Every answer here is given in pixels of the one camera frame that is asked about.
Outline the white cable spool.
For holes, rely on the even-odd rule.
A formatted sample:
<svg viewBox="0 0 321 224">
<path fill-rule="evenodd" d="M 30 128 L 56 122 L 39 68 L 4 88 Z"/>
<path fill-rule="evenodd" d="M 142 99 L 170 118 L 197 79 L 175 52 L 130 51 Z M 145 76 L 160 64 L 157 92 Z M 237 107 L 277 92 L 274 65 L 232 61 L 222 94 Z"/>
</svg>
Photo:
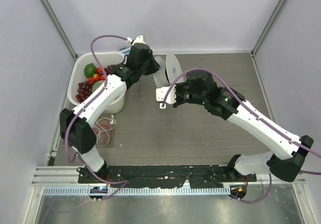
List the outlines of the white cable spool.
<svg viewBox="0 0 321 224">
<path fill-rule="evenodd" d="M 180 63 L 175 54 L 169 52 L 166 59 L 160 56 L 155 57 L 159 64 L 159 70 L 153 74 L 157 88 L 167 87 L 182 73 Z"/>
</svg>

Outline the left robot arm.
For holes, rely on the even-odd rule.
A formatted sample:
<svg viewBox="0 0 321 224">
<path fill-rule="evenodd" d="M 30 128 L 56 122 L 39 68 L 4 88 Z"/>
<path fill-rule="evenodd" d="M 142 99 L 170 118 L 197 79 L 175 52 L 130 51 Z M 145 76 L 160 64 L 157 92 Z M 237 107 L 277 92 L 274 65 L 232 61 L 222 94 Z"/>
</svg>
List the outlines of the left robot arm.
<svg viewBox="0 0 321 224">
<path fill-rule="evenodd" d="M 160 65 L 147 44 L 132 45 L 126 62 L 113 67 L 104 83 L 73 110 L 60 113 L 60 135 L 65 147 L 72 147 L 86 168 L 104 178 L 107 163 L 96 148 L 96 135 L 92 130 L 98 117 L 120 95 L 137 83 L 141 76 L 156 73 Z"/>
</svg>

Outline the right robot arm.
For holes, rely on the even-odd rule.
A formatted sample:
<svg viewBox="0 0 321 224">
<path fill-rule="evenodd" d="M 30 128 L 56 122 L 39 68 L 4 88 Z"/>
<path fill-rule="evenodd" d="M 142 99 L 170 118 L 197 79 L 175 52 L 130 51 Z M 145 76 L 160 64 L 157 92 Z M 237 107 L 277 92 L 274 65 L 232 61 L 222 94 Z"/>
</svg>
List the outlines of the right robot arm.
<svg viewBox="0 0 321 224">
<path fill-rule="evenodd" d="M 228 163 L 230 178 L 273 174 L 286 182 L 296 179 L 314 143 L 313 138 L 300 137 L 283 129 L 236 90 L 218 86 L 212 74 L 204 69 L 188 72 L 186 80 L 174 84 L 173 89 L 174 107 L 184 103 L 201 105 L 210 114 L 241 127 L 269 148 L 263 154 L 234 155 Z"/>
</svg>

